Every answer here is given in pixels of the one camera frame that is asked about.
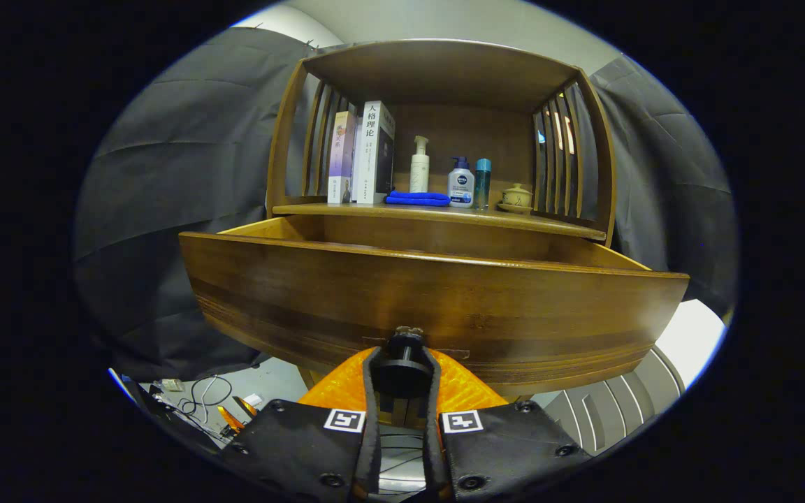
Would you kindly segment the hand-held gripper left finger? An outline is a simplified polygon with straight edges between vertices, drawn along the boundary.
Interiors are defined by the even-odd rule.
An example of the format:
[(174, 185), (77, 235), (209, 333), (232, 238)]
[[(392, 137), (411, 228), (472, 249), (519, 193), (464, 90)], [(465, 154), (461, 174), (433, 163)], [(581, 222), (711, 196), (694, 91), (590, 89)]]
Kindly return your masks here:
[(274, 399), (219, 455), (252, 484), (256, 502), (361, 502), (377, 489), (381, 442), (372, 363), (355, 353), (323, 378), (316, 397)]

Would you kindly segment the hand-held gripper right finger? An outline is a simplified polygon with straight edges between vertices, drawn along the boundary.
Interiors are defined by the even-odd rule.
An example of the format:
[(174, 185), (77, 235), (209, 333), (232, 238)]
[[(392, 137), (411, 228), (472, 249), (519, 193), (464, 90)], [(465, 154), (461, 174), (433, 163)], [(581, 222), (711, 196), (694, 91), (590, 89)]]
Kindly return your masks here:
[(591, 456), (536, 402), (510, 402), (457, 360), (425, 349), (423, 500), (549, 500)]

